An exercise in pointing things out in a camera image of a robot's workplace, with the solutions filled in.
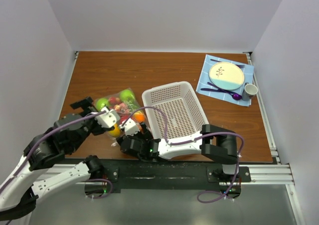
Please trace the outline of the clear zip top bag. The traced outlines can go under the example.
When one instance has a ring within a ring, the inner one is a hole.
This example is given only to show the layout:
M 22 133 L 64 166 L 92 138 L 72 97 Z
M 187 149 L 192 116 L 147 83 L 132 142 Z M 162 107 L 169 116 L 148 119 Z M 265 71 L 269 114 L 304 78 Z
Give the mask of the clear zip top bag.
M 114 109 L 120 116 L 114 130 L 108 132 L 108 135 L 115 139 L 120 137 L 123 132 L 120 130 L 119 125 L 124 122 L 135 110 L 141 106 L 136 100 L 136 96 L 131 88 L 124 89 L 116 94 L 100 97 L 94 101 L 94 105 L 98 111 L 103 107 Z

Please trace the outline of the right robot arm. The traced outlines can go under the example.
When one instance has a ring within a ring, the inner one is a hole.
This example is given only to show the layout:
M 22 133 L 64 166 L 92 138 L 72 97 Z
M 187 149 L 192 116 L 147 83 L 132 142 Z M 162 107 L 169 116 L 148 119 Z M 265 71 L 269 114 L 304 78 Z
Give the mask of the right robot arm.
M 149 131 L 116 139 L 122 153 L 143 162 L 167 161 L 178 156 L 200 154 L 222 165 L 222 176 L 232 182 L 239 177 L 239 155 L 244 139 L 239 134 L 213 125 L 203 125 L 194 134 L 165 140 Z

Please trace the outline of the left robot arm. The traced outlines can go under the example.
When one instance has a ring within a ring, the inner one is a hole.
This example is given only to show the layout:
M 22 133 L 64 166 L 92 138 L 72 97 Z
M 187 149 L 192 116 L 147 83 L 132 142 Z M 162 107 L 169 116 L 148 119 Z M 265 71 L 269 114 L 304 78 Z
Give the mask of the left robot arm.
M 69 113 L 45 133 L 33 138 L 16 168 L 0 187 L 0 219 L 11 221 L 31 213 L 41 199 L 76 182 L 101 180 L 105 169 L 97 156 L 89 156 L 70 171 L 38 181 L 66 155 L 78 150 L 86 138 L 114 129 L 119 116 L 114 109 L 97 109 L 90 97 L 71 104 L 80 113 Z

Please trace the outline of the yellow fake lemon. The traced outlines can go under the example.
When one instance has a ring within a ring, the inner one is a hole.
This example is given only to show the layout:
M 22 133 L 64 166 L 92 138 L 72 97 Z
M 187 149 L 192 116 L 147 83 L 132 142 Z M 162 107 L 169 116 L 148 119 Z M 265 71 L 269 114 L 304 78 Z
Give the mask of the yellow fake lemon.
M 121 130 L 119 129 L 118 125 L 114 125 L 114 129 L 111 131 L 108 131 L 108 135 L 113 138 L 118 138 L 121 135 Z

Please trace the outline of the white perforated plastic basket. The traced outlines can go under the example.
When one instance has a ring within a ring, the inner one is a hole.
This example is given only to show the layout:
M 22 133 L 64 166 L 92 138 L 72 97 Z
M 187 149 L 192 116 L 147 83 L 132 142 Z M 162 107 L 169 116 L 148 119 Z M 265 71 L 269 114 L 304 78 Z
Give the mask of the white perforated plastic basket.
M 153 137 L 179 138 L 201 131 L 207 117 L 191 84 L 186 81 L 154 87 L 142 93 Z

